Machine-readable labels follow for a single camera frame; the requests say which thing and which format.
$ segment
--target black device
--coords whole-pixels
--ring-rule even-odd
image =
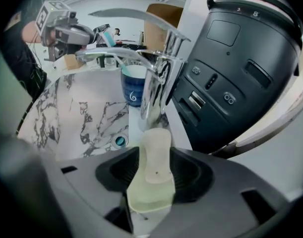
[[[207,0],[203,29],[174,92],[192,148],[214,152],[254,125],[298,75],[302,32],[277,0]]]
[[[58,162],[24,140],[2,137],[0,218],[15,218],[12,229],[24,227],[27,237],[37,227],[40,237],[130,238],[126,191],[138,163],[139,147]],[[289,206],[266,181],[229,160],[172,147],[170,169],[173,204],[150,237],[238,237]]]

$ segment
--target blue mug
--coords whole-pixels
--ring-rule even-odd
[[[132,107],[140,107],[145,85],[147,68],[141,65],[128,65],[121,69],[123,95]]]

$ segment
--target white wall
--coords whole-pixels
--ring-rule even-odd
[[[119,28],[121,40],[138,41],[140,31],[144,31],[144,21],[132,18],[98,18],[88,15],[89,13],[112,8],[128,8],[146,11],[154,0],[90,0],[69,4],[76,11],[80,24],[95,28],[103,24],[110,24],[113,28]]]
[[[231,158],[273,185],[289,200],[303,193],[303,111],[278,135]]]

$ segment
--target white marble sink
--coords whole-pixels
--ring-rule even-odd
[[[39,97],[18,137],[57,160],[102,154],[115,150],[114,135],[128,136],[128,112],[119,70],[65,75]]]

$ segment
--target faucet spout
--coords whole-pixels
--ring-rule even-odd
[[[143,130],[159,126],[161,114],[168,104],[176,81],[181,75],[184,61],[177,57],[183,41],[190,41],[173,25],[148,12],[114,8],[100,10],[89,15],[96,17],[129,17],[149,21],[167,31],[163,51],[139,50],[137,52],[128,49],[109,48],[87,51],[88,54],[108,54],[130,59],[136,59],[147,67],[146,80],[141,102],[141,120]]]
[[[91,61],[102,55],[117,56],[121,58],[138,60],[148,70],[154,71],[154,65],[148,59],[141,56],[134,50],[130,50],[130,49],[103,47],[103,48],[78,51],[75,53],[76,59],[84,62]]]

